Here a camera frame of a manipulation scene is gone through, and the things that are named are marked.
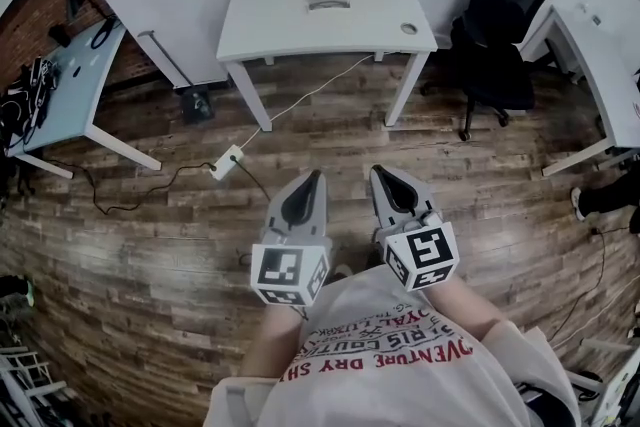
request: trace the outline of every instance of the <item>person's arm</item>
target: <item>person's arm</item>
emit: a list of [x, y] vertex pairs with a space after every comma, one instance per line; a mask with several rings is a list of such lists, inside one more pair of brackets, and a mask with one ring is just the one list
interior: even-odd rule
[[427, 287], [424, 295], [433, 307], [451, 319], [476, 340], [485, 335], [498, 322], [507, 317], [484, 297], [476, 294], [458, 276]]
[[282, 376], [298, 353], [301, 327], [298, 312], [286, 306], [267, 306], [238, 377]]

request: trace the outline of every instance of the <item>person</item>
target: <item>person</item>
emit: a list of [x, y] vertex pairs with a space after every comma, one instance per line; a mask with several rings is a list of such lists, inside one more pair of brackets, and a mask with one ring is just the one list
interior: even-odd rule
[[268, 305], [238, 376], [213, 389], [205, 427], [540, 425], [521, 383], [581, 425], [538, 328], [522, 333], [456, 276], [423, 290], [380, 265], [325, 285], [306, 320]]
[[[626, 206], [640, 205], [640, 164], [635, 164], [627, 174], [600, 189], [571, 190], [571, 204], [578, 221], [584, 221], [593, 212], [613, 212]], [[640, 234], [640, 209], [631, 216], [629, 231]]]
[[33, 307], [33, 285], [24, 276], [0, 276], [0, 298], [11, 294], [25, 296], [29, 306]]

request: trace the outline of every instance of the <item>power plug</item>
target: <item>power plug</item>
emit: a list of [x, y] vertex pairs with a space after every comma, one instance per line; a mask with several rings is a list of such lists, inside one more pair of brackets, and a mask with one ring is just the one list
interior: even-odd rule
[[227, 174], [229, 174], [229, 171], [231, 171], [235, 167], [236, 162], [240, 162], [243, 157], [244, 153], [242, 153], [240, 147], [234, 144], [224, 153], [222, 157], [218, 159], [216, 165], [214, 166], [214, 169], [209, 170], [211, 176], [213, 176], [218, 181], [222, 180], [225, 176], [227, 176]]

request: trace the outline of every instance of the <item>white cable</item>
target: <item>white cable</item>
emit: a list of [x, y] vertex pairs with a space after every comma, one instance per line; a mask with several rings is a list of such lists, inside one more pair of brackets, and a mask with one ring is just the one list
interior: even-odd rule
[[611, 301], [609, 301], [609, 303], [602, 309], [600, 310], [600, 313], [598, 313], [595, 317], [591, 317], [587, 323], [582, 326], [581, 328], [576, 329], [573, 334], [571, 336], [569, 336], [568, 338], [565, 338], [564, 340], [562, 340], [560, 343], [557, 343], [556, 345], [552, 345], [551, 348], [552, 349], [557, 349], [558, 347], [560, 347], [561, 345], [564, 345], [565, 343], [567, 343], [569, 340], [571, 340], [574, 336], [576, 336], [580, 331], [582, 331], [583, 329], [585, 329], [589, 324], [591, 324], [594, 320], [597, 320], [600, 315], [602, 315], [605, 311], [607, 311], [609, 309], [609, 306], [611, 306], [614, 301], [620, 297], [620, 295], [622, 295], [622, 293], [629, 288], [631, 285], [633, 285], [633, 283], [635, 283], [636, 281], [638, 281], [640, 279], [640, 276], [636, 276], [635, 278], [633, 278], [629, 283], [627, 283], [625, 285], [625, 287], [620, 290], [620, 292], [618, 292], [616, 295], [613, 296], [613, 299], [611, 299]]
[[[285, 110], [283, 110], [281, 113], [276, 114], [273, 118], [271, 118], [270, 121], [274, 121], [276, 119], [278, 119], [280, 116], [282, 116], [283, 114], [286, 114], [287, 112], [289, 112], [291, 109], [293, 109], [296, 105], [298, 105], [302, 100], [304, 100], [305, 98], [308, 98], [311, 95], [315, 95], [316, 93], [318, 93], [319, 91], [322, 91], [326, 86], [328, 86], [329, 84], [331, 84], [334, 80], [336, 80], [337, 78], [342, 77], [343, 75], [346, 75], [347, 73], [349, 73], [351, 70], [353, 70], [356, 66], [358, 66], [362, 61], [366, 61], [367, 59], [370, 59], [371, 57], [373, 57], [375, 54], [371, 54], [368, 55], [366, 57], [363, 57], [362, 59], [360, 59], [356, 64], [354, 64], [353, 66], [351, 66], [351, 68], [349, 68], [348, 70], [343, 71], [342, 73], [340, 73], [339, 75], [336, 75], [335, 77], [329, 79], [327, 82], [325, 82], [324, 84], [322, 84], [318, 89], [314, 89], [313, 91], [311, 91], [310, 93], [307, 93], [306, 95], [304, 95], [303, 97], [301, 97], [296, 103], [294, 103], [293, 105], [291, 105], [290, 107], [287, 107]], [[253, 138], [255, 136], [257, 136], [260, 131], [262, 129], [259, 128], [258, 130], [256, 130], [253, 134], [251, 134], [251, 137], [249, 137], [249, 139], [247, 139], [245, 141], [245, 143], [240, 146], [240, 149], [243, 149], [247, 144], [249, 144]]]

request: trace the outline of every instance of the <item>white table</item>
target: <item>white table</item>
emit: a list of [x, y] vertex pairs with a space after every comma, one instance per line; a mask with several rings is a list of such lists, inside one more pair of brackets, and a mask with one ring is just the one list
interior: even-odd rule
[[[307, 0], [231, 0], [217, 58], [226, 67], [264, 131], [271, 120], [242, 61], [332, 52], [412, 54], [385, 123], [393, 125], [437, 44], [418, 0], [349, 0], [348, 9], [307, 10]], [[417, 33], [401, 29], [409, 23]]]
[[[72, 178], [73, 173], [70, 171], [28, 155], [27, 152], [85, 136], [138, 164], [154, 170], [162, 167], [159, 161], [123, 143], [93, 124], [107, 74], [126, 32], [122, 24], [116, 23], [107, 40], [93, 50], [91, 41], [102, 24], [103, 22], [99, 22], [89, 27], [73, 38], [67, 48], [60, 47], [47, 56], [47, 59], [57, 63], [60, 69], [58, 88], [51, 92], [48, 114], [42, 127], [36, 128], [27, 144], [18, 143], [11, 148], [8, 151], [9, 157], [16, 157], [64, 178]], [[18, 140], [19, 137], [14, 135], [11, 144], [15, 144]]]
[[638, 365], [640, 365], [640, 347], [602, 342], [595, 338], [584, 338], [580, 345], [592, 349], [629, 354], [629, 359], [608, 383], [601, 383], [573, 372], [567, 372], [572, 384], [600, 394], [589, 425], [603, 427], [613, 423], [620, 412], [620, 399], [629, 381], [637, 372]]
[[606, 137], [542, 170], [550, 176], [613, 146], [640, 148], [640, 92], [610, 37], [591, 21], [552, 7], [545, 21], [524, 44], [520, 54], [531, 60], [553, 27], [566, 38], [595, 98]]

